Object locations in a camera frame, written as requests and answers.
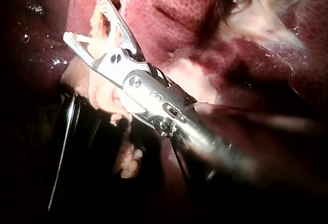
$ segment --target silver metal instrument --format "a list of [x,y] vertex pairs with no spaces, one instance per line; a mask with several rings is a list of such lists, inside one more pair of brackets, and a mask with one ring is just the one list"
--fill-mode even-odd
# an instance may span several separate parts
[[216,168],[236,174],[253,170],[246,166],[249,163],[245,164],[245,161],[250,162],[249,159],[243,158],[229,143],[216,136],[202,123],[194,109],[188,109],[197,100],[146,62],[131,30],[110,0],[102,0],[99,6],[112,29],[116,25],[120,30],[120,45],[100,59],[94,59],[73,33],[66,32],[64,41],[93,71],[122,89],[125,99],[128,98],[133,107],[140,107],[141,112],[133,112],[131,107],[125,106],[127,111],[171,140],[185,174],[190,174],[185,167],[186,157],[196,158],[209,166],[205,177],[213,175]]

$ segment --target metal jaw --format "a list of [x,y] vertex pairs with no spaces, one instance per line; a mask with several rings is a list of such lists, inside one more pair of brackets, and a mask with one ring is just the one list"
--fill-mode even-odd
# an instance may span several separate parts
[[[121,102],[129,112],[132,110],[131,107],[134,108],[134,112],[132,112],[134,117],[151,128],[157,128],[158,130],[158,126],[154,126],[154,121],[151,120],[159,116],[161,120],[170,117],[164,110],[165,108],[163,109],[163,107],[158,106],[158,97],[165,96],[166,99],[168,98],[173,102],[172,105],[176,107],[175,109],[178,110],[178,113],[181,113],[181,109],[186,104],[186,93],[180,89],[179,98],[177,99],[177,96],[171,93],[172,90],[167,89],[167,87],[174,85],[174,83],[160,70],[145,61],[144,55],[133,33],[110,0],[101,0],[99,6],[101,12],[111,23],[112,29],[116,25],[121,32],[121,43],[119,46],[109,50],[100,59],[94,59],[77,41],[76,35],[72,32],[65,32],[64,41],[92,70],[123,90],[120,94]],[[131,78],[131,73],[135,73],[135,71],[139,71],[138,73],[141,75]],[[133,88],[138,88],[144,78],[148,81],[149,85],[147,87],[151,89],[148,89],[148,92],[139,93],[137,97],[134,95],[131,96],[129,94],[130,91]]]

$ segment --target dark background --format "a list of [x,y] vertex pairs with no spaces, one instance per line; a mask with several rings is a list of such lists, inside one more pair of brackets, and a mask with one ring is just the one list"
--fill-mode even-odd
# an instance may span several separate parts
[[[147,153],[143,167],[135,179],[113,176],[111,170],[125,123],[116,129],[100,122],[97,133],[89,140],[93,125],[97,120],[108,120],[108,115],[95,112],[84,103],[81,104],[75,137],[66,145],[52,208],[47,213],[63,145],[60,137],[65,121],[61,119],[64,113],[60,111],[65,109],[59,100],[46,106],[3,109],[3,139],[0,142],[2,223],[17,220],[98,223],[115,219],[199,223],[212,218],[220,221],[226,216],[263,220],[269,216],[299,218],[326,213],[327,201],[320,197],[282,188],[261,191],[217,177],[209,184],[190,184],[197,211],[190,210],[186,216],[188,206],[179,202],[176,206],[166,206],[157,194],[161,191],[162,170],[155,137],[145,132],[142,125],[135,124],[138,129],[133,135],[134,141],[152,141],[145,144]],[[56,136],[51,139],[55,128]]]

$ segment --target metal screw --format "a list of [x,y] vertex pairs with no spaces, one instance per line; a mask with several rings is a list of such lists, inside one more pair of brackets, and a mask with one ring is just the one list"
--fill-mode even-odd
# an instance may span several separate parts
[[112,55],[112,56],[111,56],[111,63],[112,63],[112,64],[117,64],[117,63],[119,63],[121,60],[122,60],[122,57],[121,57],[120,54]]
[[158,94],[156,92],[151,92],[150,93],[150,96],[154,99],[156,99],[157,101],[161,101],[162,100],[162,95],[161,94]]
[[129,84],[131,87],[138,88],[141,86],[141,79],[138,76],[134,76],[129,80]]

